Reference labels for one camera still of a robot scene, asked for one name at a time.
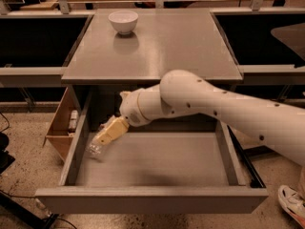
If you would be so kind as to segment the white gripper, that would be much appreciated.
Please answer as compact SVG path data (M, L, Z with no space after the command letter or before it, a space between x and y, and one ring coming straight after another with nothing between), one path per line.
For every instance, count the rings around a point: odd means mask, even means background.
M119 113L121 116L112 116L104 124L103 129L94 137L96 145L108 145L110 142L118 139L129 130L129 125L140 127L151 123L141 110L140 96L145 93L144 89L133 92L122 91L120 93L122 102L119 107Z

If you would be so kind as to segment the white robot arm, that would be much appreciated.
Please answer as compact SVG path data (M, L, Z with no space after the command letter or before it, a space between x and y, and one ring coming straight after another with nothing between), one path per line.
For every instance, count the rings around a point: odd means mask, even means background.
M170 71L160 83L120 93L121 116L92 140L103 146L156 119L204 114L216 118L289 160L305 166L305 110L216 88L194 73Z

